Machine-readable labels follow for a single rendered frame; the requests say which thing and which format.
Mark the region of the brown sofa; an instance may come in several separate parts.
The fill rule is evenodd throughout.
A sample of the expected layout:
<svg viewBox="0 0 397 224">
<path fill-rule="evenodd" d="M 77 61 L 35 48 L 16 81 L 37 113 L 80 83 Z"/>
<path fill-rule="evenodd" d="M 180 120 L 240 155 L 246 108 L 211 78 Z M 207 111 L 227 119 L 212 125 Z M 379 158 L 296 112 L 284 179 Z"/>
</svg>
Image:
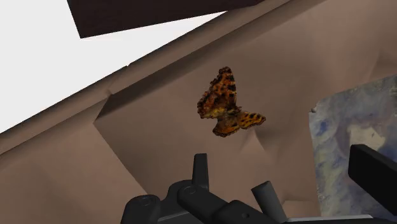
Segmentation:
<svg viewBox="0 0 397 224">
<path fill-rule="evenodd" d="M 237 105 L 266 117 L 219 137 L 197 103 L 231 68 Z M 397 73 L 397 0 L 264 0 L 229 11 L 0 134 L 0 224 L 120 224 L 126 203 L 192 176 L 289 216 L 318 216 L 309 111 Z"/>
</svg>

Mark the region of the blue grey patterned cushion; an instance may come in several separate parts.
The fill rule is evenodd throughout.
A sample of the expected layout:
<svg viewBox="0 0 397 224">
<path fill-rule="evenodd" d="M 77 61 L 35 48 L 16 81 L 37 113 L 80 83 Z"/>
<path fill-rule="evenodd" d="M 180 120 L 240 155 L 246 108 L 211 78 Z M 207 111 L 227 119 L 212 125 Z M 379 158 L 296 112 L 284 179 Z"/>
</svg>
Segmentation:
<svg viewBox="0 0 397 224">
<path fill-rule="evenodd" d="M 397 162 L 397 74 L 320 100 L 309 113 L 309 128 L 322 216 L 369 214 L 397 222 L 348 175 L 353 144 Z"/>
</svg>

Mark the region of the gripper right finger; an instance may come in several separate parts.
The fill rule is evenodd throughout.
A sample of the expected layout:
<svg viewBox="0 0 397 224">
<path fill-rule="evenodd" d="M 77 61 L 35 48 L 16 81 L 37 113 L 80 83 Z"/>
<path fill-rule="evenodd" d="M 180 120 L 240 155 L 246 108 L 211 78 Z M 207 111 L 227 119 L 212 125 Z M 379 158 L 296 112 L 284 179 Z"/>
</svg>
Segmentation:
<svg viewBox="0 0 397 224">
<path fill-rule="evenodd" d="M 394 216 L 397 216 L 397 162 L 365 144 L 352 144 L 349 177 Z"/>
</svg>

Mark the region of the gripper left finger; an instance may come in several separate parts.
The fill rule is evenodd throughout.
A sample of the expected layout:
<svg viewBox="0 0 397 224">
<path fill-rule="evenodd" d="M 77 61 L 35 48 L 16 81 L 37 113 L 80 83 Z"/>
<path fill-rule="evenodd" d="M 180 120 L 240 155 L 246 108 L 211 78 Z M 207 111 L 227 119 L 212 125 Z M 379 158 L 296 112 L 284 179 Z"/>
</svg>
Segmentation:
<svg viewBox="0 0 397 224">
<path fill-rule="evenodd" d="M 120 224 L 182 224 L 178 218 L 193 224 L 283 224 L 288 221 L 270 181 L 251 189 L 260 211 L 239 201 L 227 202 L 209 191 L 207 155 L 198 153 L 193 160 L 192 179 L 178 181 L 169 187 L 167 196 L 140 195 L 130 199 Z"/>
</svg>

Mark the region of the orange black butterfly figure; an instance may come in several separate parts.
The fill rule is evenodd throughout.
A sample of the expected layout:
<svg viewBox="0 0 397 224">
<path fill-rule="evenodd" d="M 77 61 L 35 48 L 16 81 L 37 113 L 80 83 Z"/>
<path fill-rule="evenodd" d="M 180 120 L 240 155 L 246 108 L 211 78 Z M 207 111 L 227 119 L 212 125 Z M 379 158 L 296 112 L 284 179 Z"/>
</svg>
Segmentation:
<svg viewBox="0 0 397 224">
<path fill-rule="evenodd" d="M 237 105 L 236 81 L 228 66 L 219 69 L 218 75 L 210 82 L 197 103 L 197 113 L 201 119 L 217 120 L 212 132 L 219 137 L 261 125 L 266 120 L 265 116 L 244 111 Z"/>
</svg>

